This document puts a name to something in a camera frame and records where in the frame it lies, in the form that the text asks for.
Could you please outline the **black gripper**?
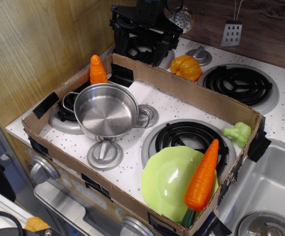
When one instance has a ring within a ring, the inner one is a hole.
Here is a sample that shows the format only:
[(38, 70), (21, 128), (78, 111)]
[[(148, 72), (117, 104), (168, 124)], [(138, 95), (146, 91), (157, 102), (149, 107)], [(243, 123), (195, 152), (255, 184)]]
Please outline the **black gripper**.
[(125, 53), (130, 34), (157, 43), (153, 67), (159, 66), (168, 51), (177, 47), (183, 30), (165, 16), (164, 10), (169, 10), (168, 1), (138, 0), (136, 6), (113, 5), (110, 9), (110, 26), (118, 54)]

